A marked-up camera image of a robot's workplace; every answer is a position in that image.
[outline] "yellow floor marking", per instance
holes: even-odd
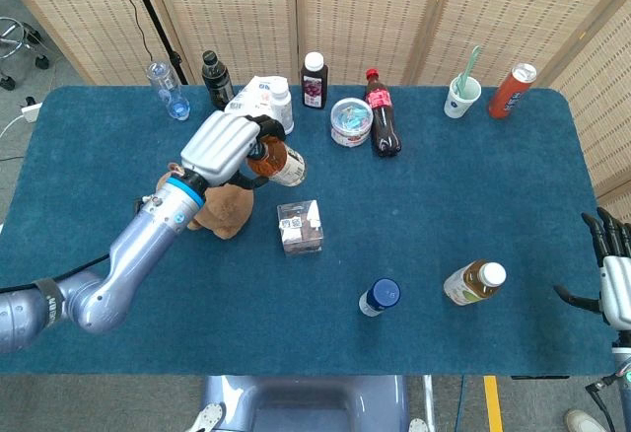
[[[497,394],[497,381],[494,376],[484,377],[484,392],[486,394],[486,410],[489,414],[489,430],[490,432],[502,432],[500,397]]]

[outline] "red bottle cap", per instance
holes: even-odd
[[[366,80],[371,80],[371,77],[373,76],[379,79],[379,72],[377,71],[377,69],[368,69],[366,71]]]

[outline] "small box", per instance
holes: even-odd
[[[322,251],[324,232],[315,200],[278,205],[277,211],[285,254]]]

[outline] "white plastic bag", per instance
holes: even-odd
[[[238,114],[238,115],[250,115],[261,116],[266,114],[270,117],[273,116],[272,107],[270,104],[271,93],[269,91],[269,85],[274,81],[282,79],[287,82],[285,77],[270,76],[270,77],[258,77],[254,76],[248,84],[241,89],[241,91],[228,103],[225,113]]]

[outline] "blue bottle cap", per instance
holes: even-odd
[[[368,291],[366,303],[377,311],[383,311],[396,305],[401,297],[398,284],[391,279],[378,279]]]

